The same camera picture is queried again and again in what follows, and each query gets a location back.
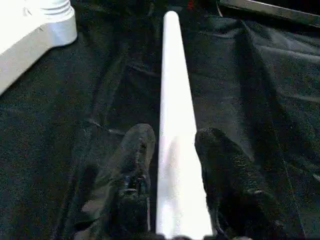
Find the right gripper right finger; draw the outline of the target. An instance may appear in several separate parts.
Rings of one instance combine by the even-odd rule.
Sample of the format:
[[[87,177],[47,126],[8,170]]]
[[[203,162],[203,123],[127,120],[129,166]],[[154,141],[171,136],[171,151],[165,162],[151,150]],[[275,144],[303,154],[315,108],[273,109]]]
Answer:
[[[282,169],[263,173],[242,148],[217,128],[195,134],[206,204],[221,239],[294,240],[301,224]]]

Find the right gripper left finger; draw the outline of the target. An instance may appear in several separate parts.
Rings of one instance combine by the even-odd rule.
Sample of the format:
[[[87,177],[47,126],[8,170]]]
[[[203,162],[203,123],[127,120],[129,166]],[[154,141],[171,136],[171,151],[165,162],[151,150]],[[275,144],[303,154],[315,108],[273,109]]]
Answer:
[[[98,169],[75,219],[76,240],[139,240],[151,231],[150,163],[156,136],[147,123],[131,127]]]

